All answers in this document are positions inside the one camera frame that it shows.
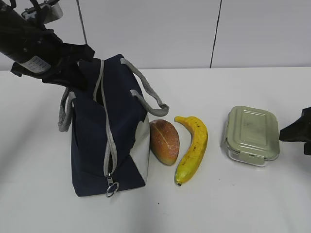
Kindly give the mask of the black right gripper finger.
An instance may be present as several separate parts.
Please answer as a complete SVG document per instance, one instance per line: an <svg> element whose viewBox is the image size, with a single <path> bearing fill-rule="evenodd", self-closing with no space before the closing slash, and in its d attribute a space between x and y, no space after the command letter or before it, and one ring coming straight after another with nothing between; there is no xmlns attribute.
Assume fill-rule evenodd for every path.
<svg viewBox="0 0 311 233"><path fill-rule="evenodd" d="M304 154L311 154L311 108L302 110L301 117L282 129L279 140L283 142L304 142Z"/></svg>

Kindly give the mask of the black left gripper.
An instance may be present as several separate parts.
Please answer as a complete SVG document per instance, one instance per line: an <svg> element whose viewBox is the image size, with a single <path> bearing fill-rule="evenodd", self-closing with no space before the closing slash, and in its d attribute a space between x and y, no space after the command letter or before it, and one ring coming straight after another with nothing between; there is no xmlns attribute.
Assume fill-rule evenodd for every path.
<svg viewBox="0 0 311 233"><path fill-rule="evenodd" d="M64 43L52 30L41 34L17 35L12 42L13 74L86 90L87 80L79 69L78 62L93 60L95 51L89 45Z"/></svg>

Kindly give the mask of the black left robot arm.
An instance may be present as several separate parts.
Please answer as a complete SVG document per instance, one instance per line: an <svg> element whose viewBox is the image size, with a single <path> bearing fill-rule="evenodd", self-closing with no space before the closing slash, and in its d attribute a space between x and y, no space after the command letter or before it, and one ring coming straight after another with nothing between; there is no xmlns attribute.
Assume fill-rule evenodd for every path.
<svg viewBox="0 0 311 233"><path fill-rule="evenodd" d="M0 52L14 61L11 72L85 90L87 79L78 63L91 62L95 51L87 44L65 43L45 27L63 16L58 1L31 3L31 8L18 14L16 1L0 2Z"/></svg>

